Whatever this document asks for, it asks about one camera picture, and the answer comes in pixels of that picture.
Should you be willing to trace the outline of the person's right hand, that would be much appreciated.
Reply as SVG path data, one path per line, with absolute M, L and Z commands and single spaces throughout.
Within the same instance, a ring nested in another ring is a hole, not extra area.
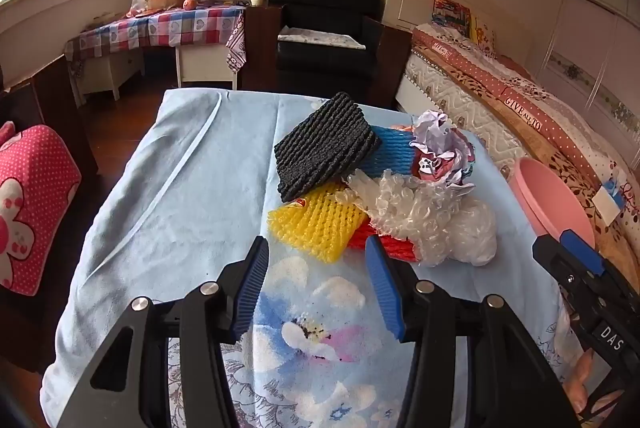
M 570 378 L 563 384 L 563 389 L 574 408 L 574 412 L 582 412 L 588 402 L 588 392 L 585 386 L 587 378 L 593 366 L 594 353 L 592 349 L 585 351 L 577 360 L 577 363 L 570 374 Z

